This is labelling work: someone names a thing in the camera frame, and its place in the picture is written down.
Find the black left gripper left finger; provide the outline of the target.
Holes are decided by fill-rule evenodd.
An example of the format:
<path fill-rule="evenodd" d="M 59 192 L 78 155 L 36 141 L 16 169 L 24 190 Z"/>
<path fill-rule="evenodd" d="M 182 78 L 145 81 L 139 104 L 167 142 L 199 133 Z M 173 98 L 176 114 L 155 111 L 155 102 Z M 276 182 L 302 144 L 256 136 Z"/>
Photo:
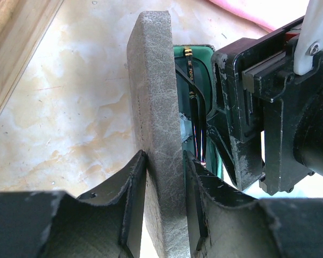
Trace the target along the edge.
<path fill-rule="evenodd" d="M 72 197 L 0 192 L 0 257 L 139 257 L 147 156 Z"/>

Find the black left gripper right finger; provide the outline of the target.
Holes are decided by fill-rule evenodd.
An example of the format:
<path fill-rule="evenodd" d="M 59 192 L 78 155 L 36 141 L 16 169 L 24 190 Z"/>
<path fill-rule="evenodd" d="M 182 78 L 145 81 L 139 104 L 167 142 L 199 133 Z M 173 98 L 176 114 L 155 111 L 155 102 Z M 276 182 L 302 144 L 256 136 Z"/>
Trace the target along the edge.
<path fill-rule="evenodd" d="M 191 257 L 323 257 L 323 198 L 256 199 L 183 161 Z"/>

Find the grey glasses case green lining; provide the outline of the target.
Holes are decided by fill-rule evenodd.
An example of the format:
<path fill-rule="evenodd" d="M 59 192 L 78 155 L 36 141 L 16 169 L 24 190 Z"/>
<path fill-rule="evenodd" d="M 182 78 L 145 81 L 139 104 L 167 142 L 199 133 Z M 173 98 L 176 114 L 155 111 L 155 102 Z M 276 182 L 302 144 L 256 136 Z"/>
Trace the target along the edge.
<path fill-rule="evenodd" d="M 183 151 L 193 151 L 183 45 L 167 11 L 144 11 L 127 44 L 135 142 L 148 155 L 145 224 L 159 257 L 190 257 Z"/>

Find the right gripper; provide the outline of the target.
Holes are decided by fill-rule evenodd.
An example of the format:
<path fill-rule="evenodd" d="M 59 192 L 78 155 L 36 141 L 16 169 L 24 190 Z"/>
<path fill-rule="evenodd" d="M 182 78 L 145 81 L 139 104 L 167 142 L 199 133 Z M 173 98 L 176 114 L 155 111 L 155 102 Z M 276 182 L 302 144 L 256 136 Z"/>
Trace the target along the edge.
<path fill-rule="evenodd" d="M 214 52 L 215 84 L 207 132 L 234 186 L 254 182 L 270 195 L 306 176 L 323 176 L 323 50 L 310 44 L 310 70 L 293 68 L 303 20 L 261 39 Z"/>

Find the thin wire-frame sunglasses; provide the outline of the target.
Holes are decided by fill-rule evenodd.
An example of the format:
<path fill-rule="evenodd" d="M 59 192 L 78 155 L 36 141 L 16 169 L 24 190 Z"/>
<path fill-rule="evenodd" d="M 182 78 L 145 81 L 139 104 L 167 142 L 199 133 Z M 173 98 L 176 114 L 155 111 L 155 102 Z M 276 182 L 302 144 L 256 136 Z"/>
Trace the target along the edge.
<path fill-rule="evenodd" d="M 190 118 L 194 142 L 195 157 L 202 166 L 206 166 L 206 109 L 202 92 L 194 82 L 193 52 L 190 46 L 183 47 L 183 57 L 186 61 L 186 72 L 176 63 L 175 72 L 187 83 Z"/>

